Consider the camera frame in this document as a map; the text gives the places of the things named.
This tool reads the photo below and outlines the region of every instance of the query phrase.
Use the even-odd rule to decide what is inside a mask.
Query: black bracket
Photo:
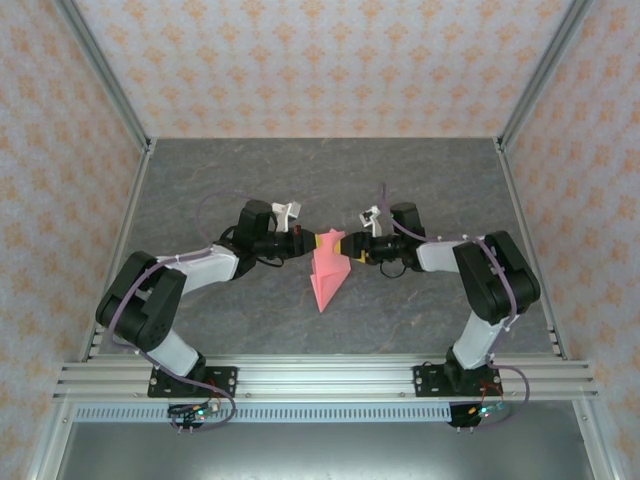
[[[216,387],[235,397],[238,385],[237,367],[207,366],[202,378],[203,383],[211,380]],[[209,398],[211,393],[211,390],[180,382],[162,370],[154,368],[151,371],[147,396],[149,398]]]
[[[445,372],[445,365],[425,363],[413,367],[413,386],[416,397],[500,397],[493,388],[483,390],[483,385],[502,385],[498,370],[487,366],[466,370],[468,378],[462,383],[462,389],[454,389],[454,385]]]

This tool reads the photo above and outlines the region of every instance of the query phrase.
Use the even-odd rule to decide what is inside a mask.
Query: gray table surface
[[[209,193],[234,189],[267,202],[300,202],[299,224],[316,233],[359,231],[358,213],[376,202],[383,181],[391,203],[417,204],[428,235],[506,230],[523,245],[490,139],[160,140],[125,255],[201,248],[196,205]],[[203,224],[217,238],[243,205],[239,198],[211,199]],[[237,281],[185,295],[174,328],[205,354],[444,354],[469,317],[456,274],[407,272],[390,280],[377,267],[352,262],[322,314],[310,274],[311,255],[281,269],[257,265]],[[551,351],[539,303],[500,351]]]

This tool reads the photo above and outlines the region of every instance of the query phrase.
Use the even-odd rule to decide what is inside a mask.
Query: pink object
[[[336,232],[333,228],[329,233],[316,235],[320,246],[313,251],[311,285],[320,312],[324,311],[351,271],[349,258],[334,252],[336,243],[344,236],[344,232]]]

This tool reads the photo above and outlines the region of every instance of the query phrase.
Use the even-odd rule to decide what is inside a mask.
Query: floral wallpaper
[[[79,0],[147,134],[495,136],[570,0]]]
[[[640,472],[640,3],[598,0],[508,152],[571,353]]]
[[[23,479],[139,152],[51,0],[0,2],[0,478]]]

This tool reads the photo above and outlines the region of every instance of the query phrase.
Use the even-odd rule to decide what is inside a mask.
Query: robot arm
[[[375,218],[377,209],[364,212],[366,220]],[[402,227],[424,237],[418,210],[413,203],[391,207],[393,218]],[[471,240],[423,242],[395,228],[392,235],[357,232],[342,239],[339,253],[370,265],[401,260],[406,269],[416,272],[453,272],[460,274],[471,305],[471,315],[462,336],[449,349],[444,371],[455,392],[477,391],[475,373],[487,369],[487,357],[505,322],[511,316],[509,295],[484,249]],[[540,298],[540,285],[506,232],[482,237],[501,266],[516,300],[515,315],[524,313]]]
[[[284,262],[312,251],[315,235],[299,226],[288,227],[289,219],[296,218],[299,210],[295,202],[272,206],[249,200],[238,224],[228,229],[231,238],[223,236],[208,252],[176,256],[174,262],[142,282],[124,307],[114,333],[176,375],[204,380],[204,357],[172,329],[180,298],[206,285],[240,278],[260,258]],[[269,231],[272,220],[276,228]],[[134,282],[158,262],[166,263],[170,258],[133,253],[102,298],[97,322],[108,327]]]

